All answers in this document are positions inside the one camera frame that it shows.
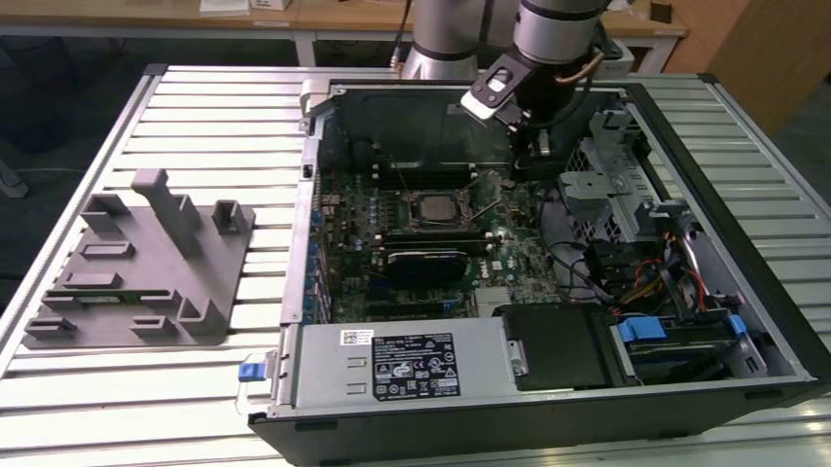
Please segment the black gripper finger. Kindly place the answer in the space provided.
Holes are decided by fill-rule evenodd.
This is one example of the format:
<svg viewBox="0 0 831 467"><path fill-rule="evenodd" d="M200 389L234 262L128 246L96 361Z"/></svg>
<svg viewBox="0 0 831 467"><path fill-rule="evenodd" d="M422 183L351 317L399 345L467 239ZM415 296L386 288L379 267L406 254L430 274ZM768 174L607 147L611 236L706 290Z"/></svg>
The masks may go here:
<svg viewBox="0 0 831 467"><path fill-rule="evenodd" d="M562 171L562 143L555 128L524 128L511 136L511 179L547 181Z"/></svg>

